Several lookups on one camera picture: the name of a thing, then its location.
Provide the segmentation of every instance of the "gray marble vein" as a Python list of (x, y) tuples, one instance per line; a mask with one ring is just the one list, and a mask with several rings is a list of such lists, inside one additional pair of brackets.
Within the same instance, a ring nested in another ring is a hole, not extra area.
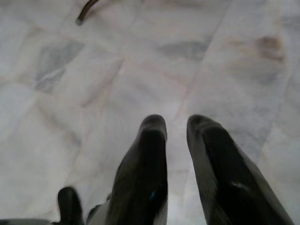
[(201, 61), (210, 41), (201, 43), (197, 41), (179, 42), (159, 47), (159, 50), (169, 57), (183, 57), (188, 60)]
[(46, 86), (46, 81), (53, 83), (53, 81), (60, 79), (64, 74), (64, 70), (56, 72), (56, 74), (51, 77), (47, 77), (47, 75), (54, 70), (63, 68), (71, 62), (79, 54), (83, 46), (84, 44), (76, 41), (62, 41), (43, 47), (40, 50), (37, 60), (36, 89), (38, 89), (39, 86)]

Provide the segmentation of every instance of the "brown stain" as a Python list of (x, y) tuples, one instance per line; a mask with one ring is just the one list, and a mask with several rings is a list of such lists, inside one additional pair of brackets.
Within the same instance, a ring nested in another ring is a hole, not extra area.
[(255, 57), (259, 55), (264, 59), (278, 62), (284, 62), (285, 60), (282, 41), (277, 37), (264, 36), (252, 42), (238, 41), (234, 38), (230, 38), (227, 43), (237, 48), (241, 53), (245, 54), (245, 56), (252, 55)]
[(281, 40), (277, 37), (264, 36), (255, 41), (255, 46), (261, 57), (269, 60), (284, 60), (284, 51)]

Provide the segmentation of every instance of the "marble floor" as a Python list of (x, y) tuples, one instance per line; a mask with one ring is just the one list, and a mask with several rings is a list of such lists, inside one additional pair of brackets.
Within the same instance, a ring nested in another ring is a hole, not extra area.
[(0, 0), (0, 218), (84, 214), (109, 193), (142, 119), (168, 129), (170, 225), (206, 224), (186, 142), (223, 124), (300, 224), (300, 1)]

